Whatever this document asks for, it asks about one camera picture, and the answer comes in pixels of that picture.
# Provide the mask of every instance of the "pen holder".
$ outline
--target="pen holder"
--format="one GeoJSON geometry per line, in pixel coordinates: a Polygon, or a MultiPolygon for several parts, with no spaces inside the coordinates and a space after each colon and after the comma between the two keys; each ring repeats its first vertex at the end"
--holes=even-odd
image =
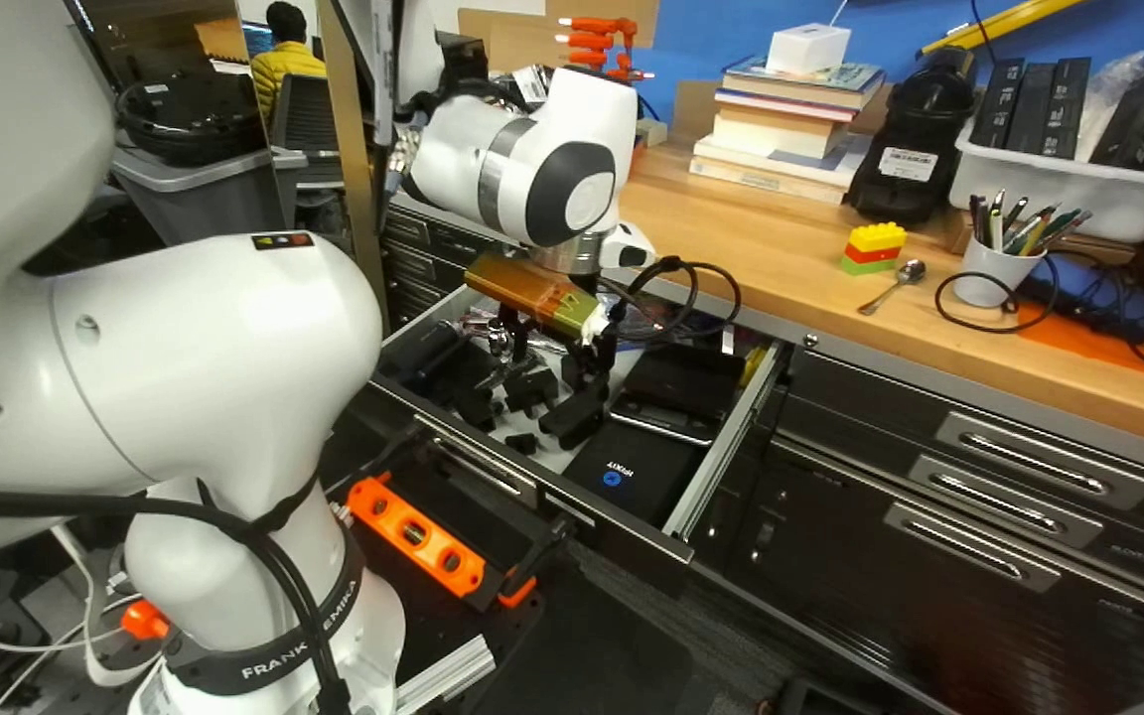
{"type": "Polygon", "coordinates": [[[1041,257],[1044,257],[1044,252],[1036,252],[1036,256],[1001,256],[1001,252],[988,252],[976,239],[968,239],[967,257],[960,257],[960,277],[952,284],[952,296],[960,304],[968,304],[968,308],[1007,308],[1015,300],[1011,289],[1019,289],[1022,277],[1030,277],[1041,257]]]}

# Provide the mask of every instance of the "metal drawer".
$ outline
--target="metal drawer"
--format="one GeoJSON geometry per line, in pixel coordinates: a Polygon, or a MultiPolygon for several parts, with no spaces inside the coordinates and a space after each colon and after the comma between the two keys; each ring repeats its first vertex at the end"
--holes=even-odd
{"type": "Polygon", "coordinates": [[[1069,444],[1054,444],[1054,440],[983,421],[973,415],[948,408],[932,440],[960,451],[976,462],[988,462],[999,470],[1015,470],[1034,482],[1044,482],[1060,493],[1101,502],[1109,507],[1135,507],[1144,502],[1140,474],[1109,466],[1101,457],[1086,457],[1069,444]]]}
{"type": "Polygon", "coordinates": [[[469,265],[486,252],[509,245],[509,241],[497,241],[497,239],[481,239],[481,233],[433,221],[431,215],[412,215],[412,211],[401,211],[401,208],[387,211],[383,239],[387,239],[387,245],[419,245],[419,252],[431,252],[431,256],[448,257],[457,265],[469,265]]]}
{"type": "Polygon", "coordinates": [[[1087,550],[1106,533],[1106,523],[1093,518],[1019,493],[1001,482],[976,477],[931,452],[921,452],[905,477],[946,506],[960,502],[999,523],[1030,527],[1069,550],[1087,550]]]}
{"type": "Polygon", "coordinates": [[[411,245],[391,241],[387,273],[404,277],[404,284],[425,284],[425,286],[437,286],[448,296],[461,286],[464,270],[457,261],[443,261],[425,252],[411,252],[411,245]]]}
{"type": "Polygon", "coordinates": [[[958,711],[1144,702],[1140,587],[785,437],[731,470],[760,485],[721,568],[872,668],[958,711]]]}
{"type": "Polygon", "coordinates": [[[433,309],[445,300],[445,289],[421,286],[421,284],[404,284],[404,277],[391,277],[387,284],[387,300],[391,300],[391,322],[395,326],[411,326],[425,309],[433,309]]]}
{"type": "Polygon", "coordinates": [[[1087,564],[1144,587],[1144,519],[1116,518],[1098,502],[1069,502],[1044,482],[992,470],[967,452],[931,452],[899,433],[864,425],[801,396],[781,402],[774,433],[842,466],[878,474],[886,485],[910,489],[939,507],[967,511],[1044,550],[1060,550],[1064,555],[1086,555],[1087,564]]]}
{"type": "MultiPolygon", "coordinates": [[[[404,350],[404,345],[421,345],[433,341],[433,335],[445,335],[445,326],[481,326],[481,317],[497,309],[489,300],[473,296],[473,289],[454,289],[448,300],[443,300],[431,313],[421,313],[419,322],[401,326],[391,341],[387,354],[421,354],[421,350],[404,350]]],[[[624,523],[624,533],[645,533],[645,543],[664,543],[670,555],[687,555],[691,550],[684,543],[702,507],[711,506],[721,477],[726,470],[726,462],[734,457],[742,433],[754,421],[754,406],[763,406],[767,391],[780,387],[780,345],[767,345],[763,359],[754,362],[754,378],[740,391],[740,402],[731,408],[731,416],[722,421],[722,428],[714,433],[714,440],[702,451],[702,462],[697,466],[691,482],[684,485],[684,493],[674,496],[674,506],[666,507],[666,518],[658,523],[645,523],[641,518],[616,507],[611,502],[563,482],[562,474],[574,466],[574,451],[562,451],[552,437],[539,437],[539,452],[531,457],[515,457],[506,437],[511,433],[538,433],[538,416],[525,415],[506,415],[497,416],[497,428],[481,433],[473,425],[464,425],[461,416],[454,416],[448,408],[433,406],[431,396],[421,396],[412,387],[401,387],[395,375],[379,370],[379,380],[387,395],[395,395],[399,402],[412,406],[419,415],[425,415],[425,421],[433,425],[454,425],[445,433],[457,433],[454,440],[464,444],[464,457],[481,457],[481,444],[489,444],[489,452],[509,452],[509,462],[525,466],[521,474],[530,474],[530,482],[538,485],[538,506],[539,507],[555,507],[570,511],[574,519],[579,519],[583,527],[616,527],[624,523]]]]}

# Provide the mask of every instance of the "book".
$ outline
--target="book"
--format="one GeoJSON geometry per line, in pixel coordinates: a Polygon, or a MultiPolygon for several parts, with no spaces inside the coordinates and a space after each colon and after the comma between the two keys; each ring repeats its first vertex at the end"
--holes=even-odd
{"type": "Polygon", "coordinates": [[[848,195],[857,162],[866,159],[872,141],[866,135],[852,135],[842,131],[834,141],[834,146],[823,159],[805,159],[805,154],[752,154],[740,146],[726,146],[721,135],[702,135],[691,146],[691,175],[706,175],[706,179],[726,179],[726,183],[742,183],[742,188],[797,188],[797,183],[820,183],[829,188],[837,195],[848,195]]]}
{"type": "Polygon", "coordinates": [[[722,159],[702,159],[702,154],[691,154],[687,175],[747,188],[747,191],[767,191],[767,195],[781,195],[781,198],[825,203],[825,208],[842,208],[842,198],[848,198],[848,188],[837,188],[837,183],[811,183],[797,175],[760,171],[747,162],[722,162],[722,159]]]}
{"type": "Polygon", "coordinates": [[[853,122],[857,110],[852,109],[823,109],[823,102],[792,102],[792,98],[771,98],[771,94],[747,94],[747,90],[714,90],[721,109],[752,109],[752,110],[774,110],[774,116],[805,116],[805,118],[825,118],[825,122],[853,122]]]}
{"type": "Polygon", "coordinates": [[[864,110],[883,82],[883,67],[873,64],[842,64],[820,76],[781,76],[771,67],[731,67],[722,76],[726,90],[793,98],[793,102],[823,102],[864,110]]]}
{"type": "Polygon", "coordinates": [[[797,127],[785,127],[721,110],[711,135],[721,135],[726,146],[742,146],[754,154],[785,151],[823,159],[834,146],[837,122],[797,118],[797,127]]]}

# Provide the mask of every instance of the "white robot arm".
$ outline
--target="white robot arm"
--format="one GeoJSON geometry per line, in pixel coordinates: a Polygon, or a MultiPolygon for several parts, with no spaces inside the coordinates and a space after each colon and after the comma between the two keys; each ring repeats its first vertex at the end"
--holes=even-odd
{"type": "Polygon", "coordinates": [[[412,195],[515,239],[515,245],[562,245],[616,228],[637,109],[631,88],[579,72],[555,72],[531,116],[454,94],[419,141],[412,195]]]}
{"type": "MultiPolygon", "coordinates": [[[[59,0],[0,0],[0,502],[151,496],[229,519],[282,518],[261,538],[301,576],[298,601],[229,533],[135,518],[131,579],[180,639],[131,711],[309,711],[321,685],[307,661],[321,644],[298,621],[301,601],[349,709],[395,711],[401,604],[363,571],[309,485],[333,416],[379,362],[374,289],[331,241],[286,231],[25,273],[108,175],[113,98],[97,76],[59,0]]],[[[588,76],[562,88],[530,118],[445,109],[419,188],[515,241],[548,245],[611,217],[631,90],[588,76]]],[[[0,519],[0,543],[44,523],[0,519]]]]}

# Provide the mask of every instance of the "wooden countertop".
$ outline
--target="wooden countertop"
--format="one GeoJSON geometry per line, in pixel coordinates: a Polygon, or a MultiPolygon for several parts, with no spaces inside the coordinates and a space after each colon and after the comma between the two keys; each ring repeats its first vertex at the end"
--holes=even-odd
{"type": "Polygon", "coordinates": [[[731,270],[752,309],[1144,437],[1144,370],[1019,335],[976,335],[932,309],[939,284],[958,270],[952,245],[967,231],[958,215],[910,241],[910,256],[931,261],[927,284],[899,289],[873,317],[864,317],[853,308],[890,286],[886,273],[848,277],[837,270],[848,231],[866,217],[722,188],[684,167],[687,154],[670,146],[641,154],[619,211],[658,256],[731,270]]]}

